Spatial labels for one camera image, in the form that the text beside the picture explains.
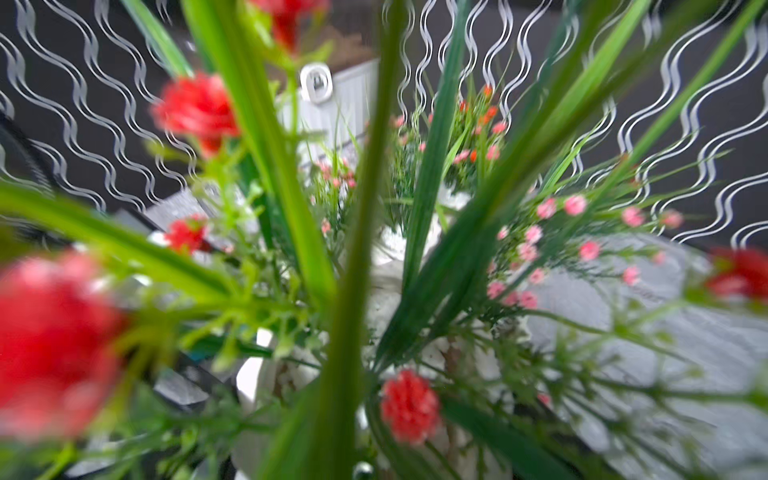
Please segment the potted pink gypsophila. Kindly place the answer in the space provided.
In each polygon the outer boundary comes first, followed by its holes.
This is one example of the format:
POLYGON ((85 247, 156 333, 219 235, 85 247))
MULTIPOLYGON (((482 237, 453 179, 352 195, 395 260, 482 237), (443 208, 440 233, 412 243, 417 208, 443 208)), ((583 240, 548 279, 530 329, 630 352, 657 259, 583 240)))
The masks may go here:
POLYGON ((356 204, 356 165, 341 151, 322 146, 318 156, 300 167, 310 212, 334 259, 345 251, 346 236, 356 204))
POLYGON ((665 204, 696 188, 672 189, 669 181, 708 160, 664 171, 660 156, 654 156, 611 181, 611 174, 627 158, 620 155, 571 175, 556 172, 533 191, 522 212, 499 232, 485 296, 474 302, 471 316, 497 325, 540 309, 534 288, 554 271, 591 284, 634 287, 643 278, 641 263, 665 263, 661 247, 643 245, 638 239, 670 233, 684 224, 685 214, 665 204))

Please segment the potted red gypsophila plant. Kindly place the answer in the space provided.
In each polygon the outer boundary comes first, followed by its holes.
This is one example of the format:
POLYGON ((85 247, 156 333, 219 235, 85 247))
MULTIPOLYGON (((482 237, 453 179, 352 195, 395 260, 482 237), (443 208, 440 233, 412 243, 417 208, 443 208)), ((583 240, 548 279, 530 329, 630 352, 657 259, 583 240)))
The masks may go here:
POLYGON ((654 426, 678 419, 680 403, 767 409, 767 371, 735 392, 695 390, 701 370, 643 384, 613 380, 605 345, 621 341, 675 356, 661 330, 684 307, 767 312, 767 266, 751 250, 715 258, 675 299, 654 308, 615 305, 610 326, 592 329, 556 315, 552 350, 531 346, 469 310, 486 292, 502 227, 574 152, 576 130, 608 95, 654 60, 655 47, 619 56, 648 10, 637 1, 584 69, 581 46, 546 62, 524 121, 482 170, 469 203, 432 251, 453 117, 458 110, 462 29, 455 31, 436 113, 405 198, 409 226, 396 308, 375 322, 374 238, 391 202, 390 108, 406 6, 388 7, 372 129, 356 168, 356 204, 344 253, 334 259, 298 174, 297 123, 284 125, 265 67, 299 64, 297 27, 319 21, 321 1, 186 1, 203 56, 195 73, 165 28, 139 1, 127 3, 170 68, 155 116, 193 142, 202 183, 219 191, 219 213, 173 228, 167 246, 51 194, 5 183, 1 210, 84 245, 36 256, 3 242, 1 272, 1 475, 60 479, 75 464, 105 460, 109 479, 218 476, 237 440, 259 439, 254 479, 352 479, 363 465, 402 479, 474 478, 493 466, 522 479, 609 479, 613 460, 651 475, 659 463, 680 479, 715 479, 691 434, 654 426))

